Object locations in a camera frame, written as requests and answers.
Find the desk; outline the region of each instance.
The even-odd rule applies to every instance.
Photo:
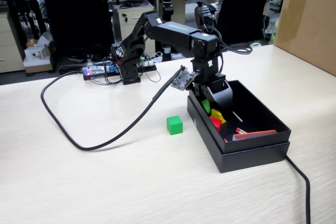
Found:
[[[312,223],[333,223],[336,77],[273,45],[224,59],[228,79],[292,129],[288,155],[310,179]],[[65,77],[45,98],[69,134],[93,146],[127,127],[180,64],[191,67],[190,59],[157,64],[159,83],[143,75],[106,87]],[[305,182],[287,161],[218,172],[187,113],[187,92],[168,88],[108,150],[82,152],[42,105],[50,81],[0,86],[0,223],[305,222]],[[170,136],[166,118],[174,115],[184,132]]]

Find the robotic arm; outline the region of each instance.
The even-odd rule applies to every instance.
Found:
[[[123,79],[138,78],[137,63],[145,50],[144,35],[147,38],[194,51],[193,71],[197,73],[193,89],[200,100],[217,103],[219,109],[231,110],[232,91],[225,75],[218,73],[218,57],[221,55],[218,38],[200,30],[175,22],[162,23],[156,11],[143,13],[133,32],[121,43],[111,47],[112,58],[120,65]]]

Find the red block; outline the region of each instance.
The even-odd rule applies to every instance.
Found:
[[[209,118],[212,121],[212,123],[214,124],[214,126],[216,127],[216,129],[218,131],[220,131],[221,130],[221,126],[222,126],[221,119],[213,118],[212,116],[209,116]]]

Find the black chair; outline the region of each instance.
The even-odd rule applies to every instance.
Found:
[[[57,56],[107,55],[114,43],[108,0],[45,0]]]
[[[236,44],[263,38],[264,18],[262,14],[267,0],[224,0],[219,11],[217,24],[209,18],[204,18],[203,23],[212,25],[222,35],[226,44]],[[206,5],[211,14],[215,8],[206,2],[197,2],[199,7]]]

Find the green cube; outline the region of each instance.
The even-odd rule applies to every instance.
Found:
[[[167,118],[167,129],[171,135],[182,133],[183,123],[181,118],[178,115]]]
[[[210,103],[207,99],[205,99],[204,101],[201,102],[201,104],[203,105],[206,113],[210,114],[211,113],[211,108],[210,108]]]

